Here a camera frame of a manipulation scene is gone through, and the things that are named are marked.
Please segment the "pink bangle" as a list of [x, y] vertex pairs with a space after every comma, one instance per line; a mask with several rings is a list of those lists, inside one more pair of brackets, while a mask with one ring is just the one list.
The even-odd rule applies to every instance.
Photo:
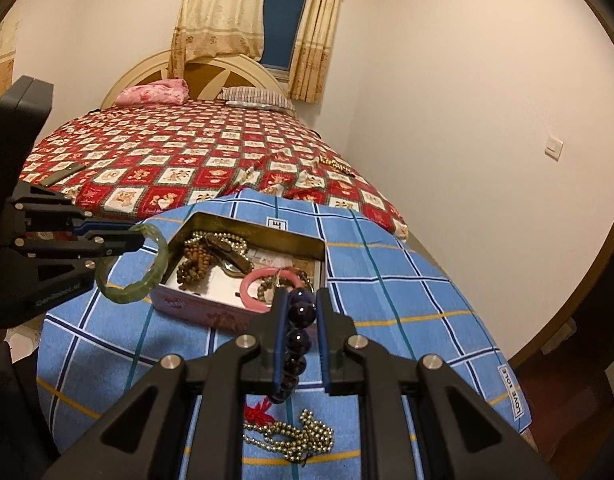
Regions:
[[288, 286], [290, 289], [305, 286], [300, 274], [293, 268], [255, 269], [242, 280], [238, 296], [245, 310], [255, 313], [266, 313], [270, 310], [270, 298], [275, 289]]

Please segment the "red tassel knot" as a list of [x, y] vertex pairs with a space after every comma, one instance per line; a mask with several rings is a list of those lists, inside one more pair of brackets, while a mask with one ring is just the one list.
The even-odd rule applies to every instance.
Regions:
[[244, 407], [244, 419], [249, 425], [255, 427], [267, 427], [276, 423], [276, 419], [269, 414], [273, 402], [266, 396], [254, 406]]

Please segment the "red patchwork bedspread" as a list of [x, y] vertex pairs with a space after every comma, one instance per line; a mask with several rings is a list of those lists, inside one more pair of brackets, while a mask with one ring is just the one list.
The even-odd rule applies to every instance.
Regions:
[[360, 212], [404, 240], [402, 214], [298, 118], [222, 101], [109, 107], [58, 127], [22, 180], [77, 166], [54, 190], [102, 216], [146, 219], [243, 188]]

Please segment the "blue plaid cloth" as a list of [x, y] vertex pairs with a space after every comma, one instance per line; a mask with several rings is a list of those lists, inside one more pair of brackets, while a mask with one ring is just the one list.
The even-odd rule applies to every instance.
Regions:
[[[337, 312], [351, 316], [360, 334], [389, 352], [441, 356], [517, 431], [531, 414], [520, 384], [484, 322], [441, 270], [357, 212], [283, 200], [251, 190], [150, 214], [173, 236], [196, 212], [273, 226], [323, 240], [325, 279]], [[159, 358], [187, 359], [215, 352], [229, 336], [158, 313], [147, 301], [113, 304], [88, 292], [50, 311], [39, 344], [37, 384], [42, 414], [60, 450], [75, 440], [134, 385]], [[305, 466], [246, 446], [247, 479], [355, 479], [360, 474], [358, 406], [328, 396], [319, 359], [308, 367], [274, 418], [296, 422], [312, 411], [334, 430], [330, 454]]]

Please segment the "dark wooden door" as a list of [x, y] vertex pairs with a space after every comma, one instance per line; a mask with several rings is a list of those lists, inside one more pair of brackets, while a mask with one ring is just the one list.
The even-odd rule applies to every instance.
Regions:
[[516, 368], [531, 437], [560, 479], [614, 478], [614, 235], [603, 272], [572, 311], [576, 330]]

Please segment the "pink pillow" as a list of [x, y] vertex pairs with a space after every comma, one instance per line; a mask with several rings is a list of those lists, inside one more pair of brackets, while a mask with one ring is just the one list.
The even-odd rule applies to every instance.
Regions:
[[116, 106], [182, 105], [190, 98], [188, 84], [183, 79], [161, 79], [122, 90]]

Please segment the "cream wooden headboard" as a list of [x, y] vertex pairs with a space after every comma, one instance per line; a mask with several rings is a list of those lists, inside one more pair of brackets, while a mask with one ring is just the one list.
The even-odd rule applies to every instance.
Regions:
[[[107, 92], [101, 110], [111, 107], [125, 88], [149, 84], [168, 77], [169, 51], [149, 56], [122, 75]], [[286, 96], [282, 84], [264, 66], [245, 55], [223, 55], [216, 58], [196, 58], [187, 62], [183, 79], [188, 83], [190, 98], [215, 100], [226, 87], [264, 88]]]

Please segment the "striped pillow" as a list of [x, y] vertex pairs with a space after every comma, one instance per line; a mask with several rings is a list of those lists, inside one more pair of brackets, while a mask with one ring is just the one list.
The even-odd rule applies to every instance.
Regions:
[[218, 94], [218, 100], [272, 106], [289, 112], [295, 110], [293, 102], [282, 93], [257, 87], [223, 87]]

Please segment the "beige patterned curtain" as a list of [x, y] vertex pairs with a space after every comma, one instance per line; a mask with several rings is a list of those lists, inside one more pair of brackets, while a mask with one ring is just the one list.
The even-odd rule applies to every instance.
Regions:
[[[306, 0], [300, 10], [288, 59], [292, 99], [322, 102], [341, 4], [342, 0]], [[260, 62], [265, 46], [264, 0], [181, 0], [168, 73], [180, 77], [196, 58], [220, 55], [242, 54]]]

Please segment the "window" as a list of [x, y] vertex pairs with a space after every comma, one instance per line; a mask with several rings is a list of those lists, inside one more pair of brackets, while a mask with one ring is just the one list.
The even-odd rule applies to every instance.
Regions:
[[307, 0], [264, 0], [264, 53], [260, 64], [281, 82], [288, 81], [290, 60]]

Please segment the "white wall switch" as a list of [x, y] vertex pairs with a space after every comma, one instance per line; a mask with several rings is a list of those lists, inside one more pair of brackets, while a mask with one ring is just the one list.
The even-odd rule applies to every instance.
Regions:
[[564, 142], [556, 136], [548, 136], [544, 146], [544, 154], [558, 162], [562, 156]]

